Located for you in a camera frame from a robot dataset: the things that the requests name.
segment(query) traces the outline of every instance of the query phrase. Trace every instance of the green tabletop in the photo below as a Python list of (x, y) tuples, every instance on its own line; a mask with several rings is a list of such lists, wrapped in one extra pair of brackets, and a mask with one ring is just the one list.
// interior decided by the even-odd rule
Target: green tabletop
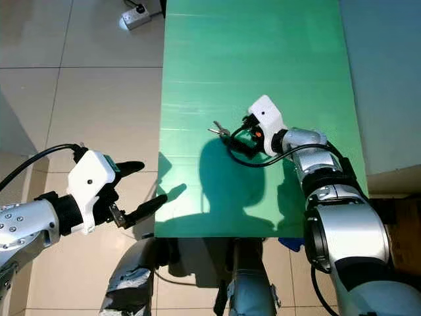
[(326, 133), (366, 187), (337, 0), (169, 0), (156, 236), (302, 236), (292, 163), (243, 167), (207, 131), (234, 131), (262, 94), (288, 127)]

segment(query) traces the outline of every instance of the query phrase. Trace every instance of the blue object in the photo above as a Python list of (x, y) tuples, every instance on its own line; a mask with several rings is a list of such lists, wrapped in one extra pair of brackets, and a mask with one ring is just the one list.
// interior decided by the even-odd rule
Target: blue object
[(304, 245), (304, 238), (278, 238), (278, 241), (295, 252), (300, 251), (301, 245)]

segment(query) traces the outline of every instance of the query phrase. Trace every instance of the power strip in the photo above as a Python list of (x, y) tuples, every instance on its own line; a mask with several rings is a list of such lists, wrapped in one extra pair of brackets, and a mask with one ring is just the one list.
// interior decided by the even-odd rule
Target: power strip
[(151, 20), (148, 10), (144, 5), (139, 4), (136, 8), (122, 14), (123, 21), (129, 30), (145, 24)]

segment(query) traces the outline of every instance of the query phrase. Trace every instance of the electrical cord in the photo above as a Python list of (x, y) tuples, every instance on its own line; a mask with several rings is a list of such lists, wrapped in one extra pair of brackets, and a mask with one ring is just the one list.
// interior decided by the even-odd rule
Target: electrical cord
[[(234, 133), (232, 133), (230, 140), (234, 139), (241, 131), (245, 130), (247, 127), (242, 126), (240, 128), (238, 128)], [(331, 144), (328, 142), (327, 145), (322, 145), (322, 144), (307, 144), (307, 145), (301, 145), (295, 148), (290, 149), (289, 151), (276, 156), (275, 158), (273, 158), (272, 160), (266, 162), (266, 163), (248, 163), (246, 161), (243, 161), (239, 158), (237, 158), (233, 152), (232, 152), (232, 148), (230, 146), (230, 142), (228, 142), (227, 144), (227, 151), (228, 151), (228, 155), (237, 163), (239, 163), (240, 165), (246, 166), (246, 167), (252, 167), (252, 168), (263, 168), (263, 167), (267, 167), (270, 165), (273, 165), (274, 163), (277, 163), (278, 161), (288, 157), (289, 155), (291, 155), (292, 153), (295, 153), (296, 151), (302, 150), (302, 149), (307, 149), (307, 148), (321, 148), (321, 149), (325, 149), (331, 153), (333, 153), (336, 157), (338, 157), (339, 159), (342, 159), (343, 156), (342, 154)]]
[(61, 144), (51, 148), (48, 148), (36, 155), (30, 157), (27, 161), (23, 162), (19, 167), (13, 170), (6, 178), (4, 178), (0, 182), (0, 191), (3, 190), (14, 178), (16, 178), (23, 170), (28, 168), (31, 164), (35, 163), (37, 160), (40, 160), (42, 157), (53, 153), (55, 151), (59, 151), (62, 149), (71, 149), (73, 151), (78, 151), (81, 147), (78, 144)]
[(320, 301), (320, 303), (322, 303), (323, 307), (325, 308), (325, 310), (331, 315), (331, 316), (339, 316), (330, 306), (329, 304), (326, 302), (326, 300), (324, 299), (320, 289), (318, 288), (317, 285), (317, 279), (316, 279), (316, 268), (314, 268), (313, 266), (311, 266), (311, 282), (313, 283), (313, 288), (314, 291), (316, 292), (316, 295)]
[(161, 280), (168, 282), (168, 283), (172, 283), (172, 284), (177, 284), (177, 285), (188, 285), (188, 286), (196, 286), (196, 284), (194, 283), (186, 283), (186, 282), (177, 282), (177, 281), (172, 281), (172, 280), (168, 280), (167, 278), (164, 278), (162, 275), (158, 274), (158, 272), (155, 271), (155, 275), (160, 278)]

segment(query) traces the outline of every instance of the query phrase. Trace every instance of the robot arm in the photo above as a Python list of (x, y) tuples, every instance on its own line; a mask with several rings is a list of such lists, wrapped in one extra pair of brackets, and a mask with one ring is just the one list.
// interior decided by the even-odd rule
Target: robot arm
[(45, 248), (59, 242), (61, 236), (79, 230), (88, 234), (95, 226), (111, 221), (117, 227), (130, 228), (167, 200), (166, 195), (157, 196), (126, 215), (115, 205), (118, 194), (114, 187), (144, 164), (115, 164), (109, 156), (87, 148), (81, 148), (75, 161), (68, 175), (68, 195), (59, 197), (49, 192), (30, 203), (0, 208), (0, 305), (14, 274)]
[[(248, 112), (239, 130), (249, 130), (260, 152), (275, 157), (273, 161), (286, 157), (295, 164), (306, 197), (306, 255), (313, 276), (314, 269), (330, 274), (340, 314), (417, 315), (421, 294), (408, 284), (394, 281), (387, 268), (385, 228), (362, 192), (349, 160), (326, 135), (287, 129), (281, 113), (266, 95)], [(224, 141), (231, 156), (235, 148), (230, 148), (230, 143), (238, 142), (232, 139), (237, 131), (231, 140)], [(234, 159), (250, 167), (264, 167)]]

